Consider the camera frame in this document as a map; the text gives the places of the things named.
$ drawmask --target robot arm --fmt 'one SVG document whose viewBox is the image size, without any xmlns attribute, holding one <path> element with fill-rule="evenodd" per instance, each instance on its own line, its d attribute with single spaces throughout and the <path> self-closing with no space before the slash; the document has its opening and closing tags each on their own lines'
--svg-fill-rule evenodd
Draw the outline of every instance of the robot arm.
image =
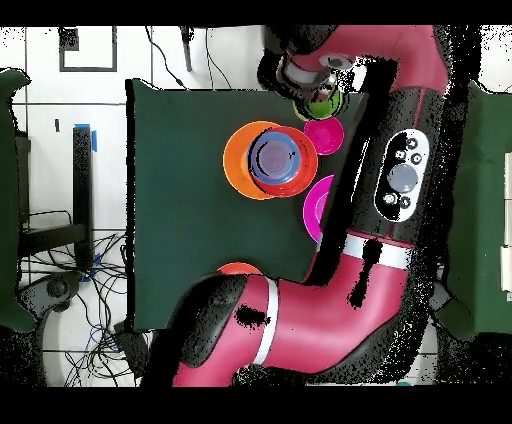
<svg viewBox="0 0 512 424">
<path fill-rule="evenodd" d="M 383 111 L 358 126 L 306 281 L 199 283 L 173 324 L 188 328 L 174 339 L 174 386 L 229 386 L 254 363 L 313 383 L 361 382 L 379 369 L 398 325 L 448 82 L 433 26 L 266 27 L 264 41 L 258 79 L 290 99 L 318 97 L 332 69 L 357 56 L 394 60 L 396 77 L 379 99 Z M 335 257 L 333 269 L 316 266 L 325 257 Z"/>
</svg>

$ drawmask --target wire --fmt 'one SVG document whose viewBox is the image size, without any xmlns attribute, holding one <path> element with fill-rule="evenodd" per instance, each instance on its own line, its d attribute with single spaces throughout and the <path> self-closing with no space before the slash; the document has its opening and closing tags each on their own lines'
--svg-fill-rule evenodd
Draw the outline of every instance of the wire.
<svg viewBox="0 0 512 424">
<path fill-rule="evenodd" d="M 213 66 L 215 66 L 217 68 L 217 70 L 222 74 L 222 76 L 226 80 L 226 83 L 228 84 L 229 89 L 232 90 L 233 88 L 231 87 L 231 84 L 229 83 L 228 79 L 226 78 L 226 75 L 224 75 L 224 72 L 222 72 L 221 69 L 213 61 L 212 56 L 210 55 L 210 51 L 208 50 L 208 28 L 206 28 L 206 57 L 212 61 Z M 212 89 L 213 89 L 213 78 L 212 78 L 211 71 L 210 71 L 210 78 L 212 79 Z"/>
<path fill-rule="evenodd" d="M 52 211 L 39 214 L 57 212 L 67 213 L 66 211 Z M 126 245 L 121 244 L 125 239 L 126 234 L 114 233 L 93 241 L 95 250 L 101 249 L 102 253 L 99 255 L 99 261 L 94 264 L 93 269 L 85 272 L 84 275 L 90 279 L 90 285 L 94 288 L 98 298 L 98 322 L 94 322 L 93 316 L 90 313 L 90 305 L 87 304 L 80 293 L 77 293 L 77 298 L 84 307 L 85 320 L 90 327 L 90 332 L 84 354 L 80 358 L 73 358 L 69 352 L 65 352 L 65 358 L 71 365 L 64 384 L 65 387 L 92 386 L 94 385 L 94 379 L 112 380 L 116 387 L 120 387 L 123 384 L 118 379 L 124 376 L 133 376 L 133 380 L 130 378 L 128 381 L 130 382 L 129 384 L 132 384 L 131 382 L 133 381 L 133 385 L 136 385 L 135 376 L 129 369 L 126 356 L 122 348 L 116 344 L 115 332 L 111 329 L 112 312 L 108 305 L 108 298 L 111 293 L 126 294 L 126 291 L 122 292 L 114 289 L 119 279 L 126 280 Z M 116 247 L 119 248 L 124 267 L 108 263 L 105 260 L 106 255 Z M 38 255 L 34 255 L 29 259 L 38 265 L 55 267 L 56 270 L 38 270 L 37 273 L 51 275 L 60 273 L 62 270 L 73 271 L 77 269 L 75 257 L 68 246 L 51 249 L 47 253 L 48 259 L 43 259 Z M 57 261 L 57 254 L 64 255 L 65 258 L 62 258 L 64 260 Z M 98 280 L 102 273 L 106 275 L 103 282 Z M 145 332 L 143 332 L 143 335 L 147 343 Z"/>
<path fill-rule="evenodd" d="M 208 54 L 208 28 L 204 32 L 204 44 L 206 46 L 206 63 L 208 63 L 208 72 L 210 73 L 210 81 L 212 83 L 213 90 L 213 76 L 212 76 L 212 68 L 210 67 L 210 55 Z"/>
<path fill-rule="evenodd" d="M 158 44 L 156 44 L 152 38 L 151 38 L 151 34 L 149 33 L 149 29 L 147 26 L 144 27 L 146 29 L 146 35 L 148 36 L 148 40 L 149 42 L 151 43 L 151 45 L 153 45 L 154 47 L 157 48 L 157 50 L 160 52 L 160 54 L 162 55 L 162 58 L 164 59 L 164 66 L 165 66 L 165 70 L 175 79 L 176 83 L 180 86 L 180 87 L 183 87 L 185 90 L 188 90 L 187 87 L 185 87 L 185 84 L 183 84 L 183 81 L 181 81 L 176 75 L 174 75 L 170 70 L 169 70 L 169 67 L 167 66 L 167 58 L 165 57 L 165 54 L 163 52 L 163 50 L 160 48 L 160 46 Z"/>
</svg>

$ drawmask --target black chair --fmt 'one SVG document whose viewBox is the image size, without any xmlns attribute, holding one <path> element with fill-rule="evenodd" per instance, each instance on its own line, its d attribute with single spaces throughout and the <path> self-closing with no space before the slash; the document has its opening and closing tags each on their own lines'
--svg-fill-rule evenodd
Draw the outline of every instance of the black chair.
<svg viewBox="0 0 512 424">
<path fill-rule="evenodd" d="M 52 311 L 67 309 L 94 256 L 88 128 L 75 128 L 72 134 L 74 223 L 24 229 L 30 216 L 30 140 L 16 129 L 11 98 L 28 83 L 21 70 L 0 70 L 0 387 L 46 385 L 42 365 L 46 319 Z M 21 258 L 68 244 L 74 244 L 76 270 L 73 267 L 19 288 Z"/>
</svg>

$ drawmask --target orange bowl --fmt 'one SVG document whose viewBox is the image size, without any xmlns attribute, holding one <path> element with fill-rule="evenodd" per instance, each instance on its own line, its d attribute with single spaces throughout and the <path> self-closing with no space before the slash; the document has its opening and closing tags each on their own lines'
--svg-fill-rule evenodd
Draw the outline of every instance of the orange bowl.
<svg viewBox="0 0 512 424">
<path fill-rule="evenodd" d="M 261 271 L 245 262 L 231 262 L 226 265 L 222 265 L 217 271 L 222 272 L 223 274 L 233 275 L 233 274 L 260 274 Z"/>
<path fill-rule="evenodd" d="M 238 129 L 228 140 L 222 156 L 224 174 L 231 186 L 249 199 L 272 199 L 273 195 L 261 191 L 254 184 L 247 167 L 247 151 L 251 143 L 264 131 L 277 128 L 273 122 L 256 121 Z"/>
</svg>

